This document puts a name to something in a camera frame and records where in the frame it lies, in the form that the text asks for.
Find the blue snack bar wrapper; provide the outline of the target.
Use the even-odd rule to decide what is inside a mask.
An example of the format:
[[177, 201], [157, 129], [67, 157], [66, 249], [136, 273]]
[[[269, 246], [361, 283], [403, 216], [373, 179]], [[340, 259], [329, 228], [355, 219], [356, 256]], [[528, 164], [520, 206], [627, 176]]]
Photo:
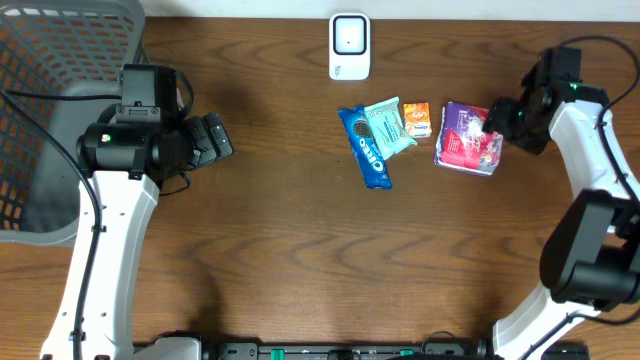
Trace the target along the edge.
[[377, 147], [369, 123], [364, 113], [364, 106], [352, 109], [340, 108], [338, 115], [345, 128], [352, 153], [356, 159], [364, 183], [369, 189], [392, 188], [385, 160]]

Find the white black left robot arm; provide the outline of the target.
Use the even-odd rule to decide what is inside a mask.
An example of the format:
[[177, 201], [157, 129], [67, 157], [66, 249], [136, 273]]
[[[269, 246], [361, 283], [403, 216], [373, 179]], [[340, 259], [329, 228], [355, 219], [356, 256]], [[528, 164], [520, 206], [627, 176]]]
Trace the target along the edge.
[[77, 141], [81, 168], [75, 246], [43, 359], [134, 359], [133, 298], [140, 255], [163, 181], [228, 157], [216, 113], [143, 121], [105, 112]]

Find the purple red tissue pack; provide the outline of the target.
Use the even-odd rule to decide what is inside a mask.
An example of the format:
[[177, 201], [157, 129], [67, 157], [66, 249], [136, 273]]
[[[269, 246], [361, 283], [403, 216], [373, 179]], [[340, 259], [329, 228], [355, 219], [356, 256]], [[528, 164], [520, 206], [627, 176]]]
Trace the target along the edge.
[[486, 133], [483, 125], [489, 110], [448, 102], [442, 109], [434, 164], [478, 176], [491, 176], [498, 167], [503, 136]]

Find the orange tissue pocket pack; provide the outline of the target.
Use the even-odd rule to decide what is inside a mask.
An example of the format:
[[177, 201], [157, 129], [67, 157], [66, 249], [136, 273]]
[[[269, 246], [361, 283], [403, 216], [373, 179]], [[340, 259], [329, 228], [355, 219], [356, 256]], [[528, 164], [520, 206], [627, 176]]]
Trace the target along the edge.
[[405, 103], [403, 112], [405, 129], [410, 136], [414, 138], [431, 136], [432, 126], [428, 103]]

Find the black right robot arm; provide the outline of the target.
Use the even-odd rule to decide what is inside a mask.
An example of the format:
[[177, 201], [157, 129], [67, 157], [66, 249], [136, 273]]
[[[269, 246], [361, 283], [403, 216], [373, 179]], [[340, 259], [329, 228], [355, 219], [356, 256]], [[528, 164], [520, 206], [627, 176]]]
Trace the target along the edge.
[[527, 85], [485, 123], [520, 148], [560, 150], [573, 202], [544, 244], [540, 281], [492, 328], [497, 359], [539, 359], [583, 321], [639, 300], [639, 182], [614, 132], [606, 92], [576, 81]]

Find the teal packet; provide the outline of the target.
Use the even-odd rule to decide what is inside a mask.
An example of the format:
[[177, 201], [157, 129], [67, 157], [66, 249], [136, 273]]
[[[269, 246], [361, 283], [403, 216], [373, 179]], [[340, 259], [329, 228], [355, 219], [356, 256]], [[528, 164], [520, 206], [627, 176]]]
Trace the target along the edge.
[[398, 105], [399, 98], [393, 97], [364, 107], [371, 133], [384, 160], [417, 144], [404, 128]]

